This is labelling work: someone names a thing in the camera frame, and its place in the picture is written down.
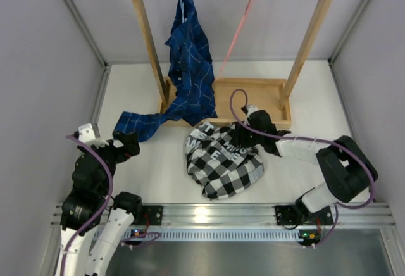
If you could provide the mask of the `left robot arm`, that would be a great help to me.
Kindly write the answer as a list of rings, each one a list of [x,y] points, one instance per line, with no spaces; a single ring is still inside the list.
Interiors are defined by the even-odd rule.
[[[67,139],[82,155],[75,162],[72,191],[62,204],[55,274],[105,275],[127,227],[143,217],[140,196],[112,195],[117,165],[140,153],[137,134],[115,132],[104,140],[88,125]]]

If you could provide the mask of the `black white checkered shirt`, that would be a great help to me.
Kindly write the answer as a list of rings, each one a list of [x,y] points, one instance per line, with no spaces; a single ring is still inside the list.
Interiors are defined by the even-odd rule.
[[[210,121],[196,126],[184,144],[186,172],[209,200],[226,199],[239,194],[265,172],[256,147],[231,145],[235,125],[218,127]]]

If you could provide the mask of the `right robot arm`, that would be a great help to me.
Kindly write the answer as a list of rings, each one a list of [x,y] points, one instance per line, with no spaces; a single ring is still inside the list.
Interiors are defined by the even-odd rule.
[[[378,173],[357,143],[343,135],[334,141],[295,136],[277,130],[270,115],[255,105],[241,108],[244,121],[237,122],[234,141],[240,147],[260,145],[265,152],[318,166],[323,182],[305,192],[294,203],[294,215],[310,223],[318,212],[333,204],[345,207],[366,189],[374,190]]]

